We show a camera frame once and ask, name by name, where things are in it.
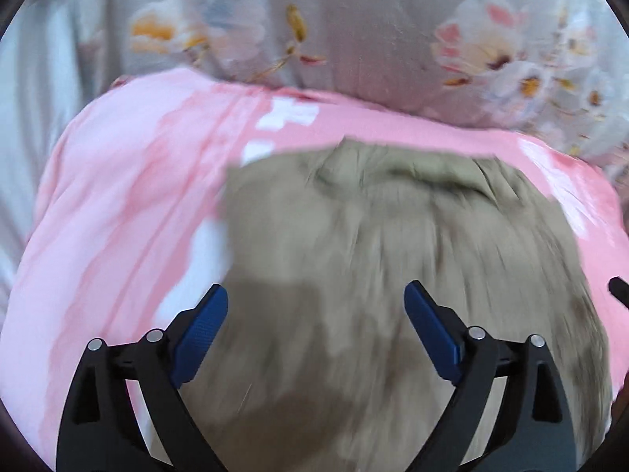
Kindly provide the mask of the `khaki quilted puffer jacket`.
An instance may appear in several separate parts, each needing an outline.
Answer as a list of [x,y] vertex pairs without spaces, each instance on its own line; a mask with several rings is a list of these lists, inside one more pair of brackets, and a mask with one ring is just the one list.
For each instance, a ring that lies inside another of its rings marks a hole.
[[449,401],[406,284],[498,339],[539,334],[577,458],[601,444],[609,344],[557,200],[514,167],[345,140],[226,178],[227,319],[181,395],[231,471],[402,471]]

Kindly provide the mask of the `pink bow-print blanket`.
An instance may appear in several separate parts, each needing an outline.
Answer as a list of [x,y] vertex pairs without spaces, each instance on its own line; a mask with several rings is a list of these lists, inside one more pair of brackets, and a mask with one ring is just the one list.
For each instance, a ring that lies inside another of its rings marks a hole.
[[177,68],[90,103],[45,167],[1,332],[1,398],[54,462],[64,398],[85,344],[167,325],[227,271],[219,194],[229,165],[343,138],[490,156],[562,206],[611,345],[628,371],[628,312],[608,292],[628,273],[620,200],[597,168],[536,138],[465,130],[313,90],[268,90]]

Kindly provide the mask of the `grey floral quilt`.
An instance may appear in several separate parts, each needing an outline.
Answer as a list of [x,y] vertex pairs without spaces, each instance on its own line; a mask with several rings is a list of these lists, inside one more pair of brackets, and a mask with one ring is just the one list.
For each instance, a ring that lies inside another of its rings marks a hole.
[[605,0],[78,0],[78,20],[97,85],[189,64],[628,171],[628,39]]

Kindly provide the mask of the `silver satin curtain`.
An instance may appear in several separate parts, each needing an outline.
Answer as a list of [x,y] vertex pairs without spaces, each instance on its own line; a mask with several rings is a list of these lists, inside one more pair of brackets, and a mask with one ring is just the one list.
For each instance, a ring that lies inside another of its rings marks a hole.
[[26,0],[1,39],[1,307],[9,307],[42,171],[108,83],[107,0]]

